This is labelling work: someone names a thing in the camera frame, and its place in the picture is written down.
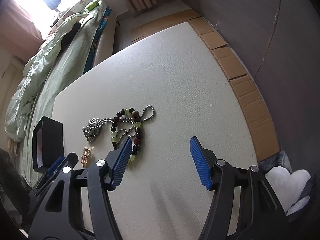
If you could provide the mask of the green box on bed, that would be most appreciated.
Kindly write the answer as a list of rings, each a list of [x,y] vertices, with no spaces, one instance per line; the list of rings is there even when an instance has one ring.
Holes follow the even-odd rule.
[[[94,8],[99,6],[99,2],[98,0],[93,0],[92,2],[88,3],[88,5],[86,5],[85,7],[85,11],[92,11]]]

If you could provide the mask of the beige headboard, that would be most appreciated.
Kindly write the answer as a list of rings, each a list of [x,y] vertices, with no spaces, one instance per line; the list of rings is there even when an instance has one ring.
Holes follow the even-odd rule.
[[[13,56],[1,63],[1,118],[7,111],[11,97],[23,79],[24,65]]]

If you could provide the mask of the black garment on bed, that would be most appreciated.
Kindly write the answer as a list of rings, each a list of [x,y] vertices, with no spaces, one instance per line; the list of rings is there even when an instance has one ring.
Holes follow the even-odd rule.
[[[61,50],[64,50],[74,39],[74,37],[76,36],[77,32],[79,31],[81,27],[81,23],[80,22],[76,22],[71,31],[69,31],[61,40]]]

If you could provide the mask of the light green duvet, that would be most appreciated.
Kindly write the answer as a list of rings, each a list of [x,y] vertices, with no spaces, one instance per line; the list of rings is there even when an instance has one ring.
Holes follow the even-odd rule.
[[[62,39],[80,20],[84,23],[69,44],[66,53],[71,57],[67,60],[68,63],[75,63],[81,72],[84,70],[93,38],[106,8],[106,3],[99,1],[98,6],[92,11],[78,12],[67,17],[37,54],[29,59],[23,71],[23,79],[12,96],[5,114],[4,130],[10,139],[17,142],[24,139],[34,99],[55,66],[61,51]]]

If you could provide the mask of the black jewelry box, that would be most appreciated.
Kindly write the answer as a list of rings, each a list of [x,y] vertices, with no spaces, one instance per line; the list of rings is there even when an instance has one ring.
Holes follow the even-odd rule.
[[[64,156],[63,124],[43,116],[34,127],[32,135],[33,170],[46,172]]]

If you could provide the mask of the bed with green sheet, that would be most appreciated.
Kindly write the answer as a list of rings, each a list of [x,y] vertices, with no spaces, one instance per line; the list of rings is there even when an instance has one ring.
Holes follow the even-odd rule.
[[[100,34],[104,31],[109,24],[106,20],[107,16],[111,15],[111,8],[107,7],[103,18],[101,19],[100,25],[95,33],[93,42],[100,38]],[[21,175],[31,186],[34,186],[39,180],[41,173],[33,170],[33,155],[32,155],[32,133],[36,124],[40,121],[43,116],[51,117],[54,108],[54,102],[56,96],[62,92],[66,87],[73,83],[80,76],[88,71],[86,63],[89,60],[89,54],[84,65],[84,70],[81,72],[80,67],[75,63],[68,63],[71,57],[67,55],[66,50],[69,45],[61,50],[58,58],[55,62],[54,68],[50,71],[46,81],[41,85],[40,90],[34,99],[31,113],[27,123],[27,129],[25,130],[25,137],[20,142],[9,139],[14,144],[14,149],[18,151],[18,157],[15,161],[16,171]]]

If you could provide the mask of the white low table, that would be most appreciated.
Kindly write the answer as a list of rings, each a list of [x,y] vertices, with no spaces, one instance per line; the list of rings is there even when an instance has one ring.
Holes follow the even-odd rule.
[[[123,239],[198,239],[213,194],[201,184],[192,137],[235,167],[257,163],[234,92],[189,23],[151,35],[109,57],[55,98],[66,153],[82,154],[90,119],[151,105],[141,152],[109,198]]]

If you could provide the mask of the pink curtain left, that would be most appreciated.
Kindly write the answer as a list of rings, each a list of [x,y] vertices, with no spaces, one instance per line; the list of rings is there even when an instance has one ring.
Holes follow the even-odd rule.
[[[36,55],[44,40],[30,15],[10,1],[1,13],[1,47],[27,62]]]

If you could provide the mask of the white plush toy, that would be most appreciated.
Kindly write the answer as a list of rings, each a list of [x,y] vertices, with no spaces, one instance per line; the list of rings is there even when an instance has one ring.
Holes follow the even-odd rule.
[[[273,167],[265,177],[277,195],[287,216],[304,208],[310,196],[302,197],[303,190],[311,175],[307,170],[297,170],[290,173],[286,168]]]

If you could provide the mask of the cardboard sheets on floor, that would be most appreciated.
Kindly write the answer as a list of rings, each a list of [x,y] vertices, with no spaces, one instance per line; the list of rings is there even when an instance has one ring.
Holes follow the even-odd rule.
[[[277,154],[280,149],[274,123],[255,81],[227,42],[200,14],[193,9],[187,9],[155,19],[132,29],[131,42],[138,42],[184,22],[190,24],[210,50],[231,85],[246,119],[257,161]]]

